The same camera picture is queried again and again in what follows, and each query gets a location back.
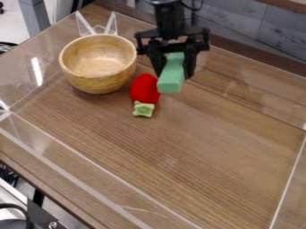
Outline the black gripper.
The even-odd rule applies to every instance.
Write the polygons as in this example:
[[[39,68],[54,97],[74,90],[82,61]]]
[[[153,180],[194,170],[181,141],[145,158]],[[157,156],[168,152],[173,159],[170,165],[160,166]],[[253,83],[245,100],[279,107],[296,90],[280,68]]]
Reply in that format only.
[[[198,52],[210,50],[210,29],[184,26],[181,29],[152,29],[134,34],[140,55],[149,55],[157,76],[166,65],[165,53],[184,52],[186,78],[194,75]]]

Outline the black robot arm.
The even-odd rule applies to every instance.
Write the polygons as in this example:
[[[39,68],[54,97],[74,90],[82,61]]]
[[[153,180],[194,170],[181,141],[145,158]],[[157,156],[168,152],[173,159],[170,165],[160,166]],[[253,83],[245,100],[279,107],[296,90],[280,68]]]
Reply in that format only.
[[[198,8],[185,4],[182,0],[150,0],[154,8],[156,28],[134,34],[137,52],[152,59],[158,75],[166,66],[166,56],[184,54],[184,72],[189,80],[196,73],[198,54],[210,51],[210,29],[193,26],[186,22],[185,9]]]

